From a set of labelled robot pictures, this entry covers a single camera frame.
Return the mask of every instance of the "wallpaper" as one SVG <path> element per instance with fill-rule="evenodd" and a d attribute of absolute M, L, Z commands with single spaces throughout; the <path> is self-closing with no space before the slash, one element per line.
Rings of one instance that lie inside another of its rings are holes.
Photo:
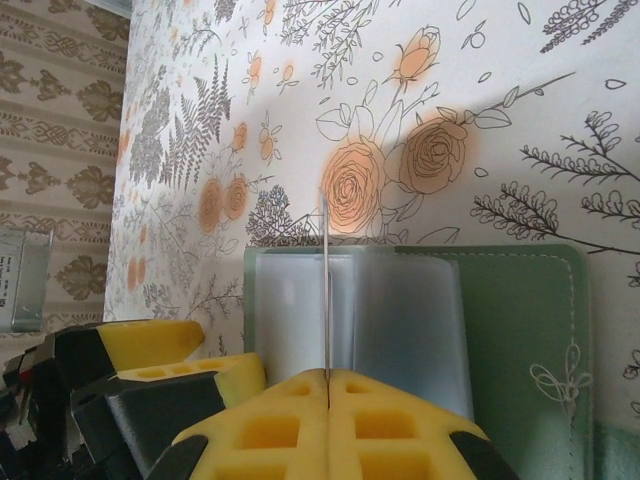
<path fill-rule="evenodd" d="M 571 241 L 596 415 L 640 431 L 637 3 L 136 2 L 106 318 L 239 352 L 244 248 L 317 243 L 320 189 L 334 244 Z"/>
<path fill-rule="evenodd" d="M 0 225 L 55 232 L 46 331 L 102 320 L 128 38 L 83 1 L 0 1 Z"/>

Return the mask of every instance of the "yellow foam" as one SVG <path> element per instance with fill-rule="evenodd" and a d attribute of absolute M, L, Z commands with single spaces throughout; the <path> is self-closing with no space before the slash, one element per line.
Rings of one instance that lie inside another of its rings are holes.
<path fill-rule="evenodd" d="M 122 380 L 152 382 L 204 372 L 216 372 L 216 386 L 227 408 L 258 395 L 266 386 L 264 367 L 255 353 L 124 370 L 117 376 Z"/>
<path fill-rule="evenodd" d="M 144 320 L 96 327 L 116 371 L 181 362 L 204 341 L 198 322 Z"/>
<path fill-rule="evenodd" d="M 329 383 L 331 480 L 475 480 L 449 438 L 474 423 L 424 400 L 347 370 Z"/>
<path fill-rule="evenodd" d="M 182 432 L 209 439 L 191 480 L 325 480 L 327 385 L 303 372 Z"/>

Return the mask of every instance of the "rose drawing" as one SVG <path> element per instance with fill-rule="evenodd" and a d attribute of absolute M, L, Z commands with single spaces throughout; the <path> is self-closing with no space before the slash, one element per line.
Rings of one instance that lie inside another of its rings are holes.
<path fill-rule="evenodd" d="M 224 192 L 224 213 L 229 219 L 239 218 L 247 205 L 247 181 L 239 175 L 231 181 Z"/>
<path fill-rule="evenodd" d="M 209 180 L 200 194 L 198 223 L 204 233 L 211 233 L 220 222 L 223 209 L 222 185 L 217 178 Z"/>
<path fill-rule="evenodd" d="M 340 148 L 329 160 L 321 188 L 329 203 L 329 225 L 341 233 L 365 228 L 380 210 L 384 156 L 364 137 Z"/>
<path fill-rule="evenodd" d="M 462 170 L 466 137 L 464 128 L 442 117 L 418 125 L 407 138 L 393 177 L 411 192 L 428 195 L 442 190 Z"/>
<path fill-rule="evenodd" d="M 415 82 L 420 75 L 431 67 L 440 50 L 440 29 L 426 26 L 421 28 L 413 36 L 409 44 L 402 48 L 398 67 L 391 75 L 404 85 L 405 89 L 409 82 Z"/>

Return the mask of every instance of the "green leather case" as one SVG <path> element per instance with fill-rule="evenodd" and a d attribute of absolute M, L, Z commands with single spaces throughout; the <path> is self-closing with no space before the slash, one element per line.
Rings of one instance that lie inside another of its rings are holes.
<path fill-rule="evenodd" d="M 476 423 L 523 480 L 593 478 L 592 340 L 581 251 L 540 244 L 335 249 L 356 250 L 456 262 Z M 264 251 L 245 255 L 247 351 L 253 345 L 255 257 Z"/>

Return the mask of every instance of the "beige patterned wallpaper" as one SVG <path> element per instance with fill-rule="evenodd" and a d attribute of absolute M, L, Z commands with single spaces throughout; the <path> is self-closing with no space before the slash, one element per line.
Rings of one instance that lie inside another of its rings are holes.
<path fill-rule="evenodd" d="M 102 319 L 128 40 L 82 0 L 0 0 L 0 224 L 55 230 L 47 331 Z"/>

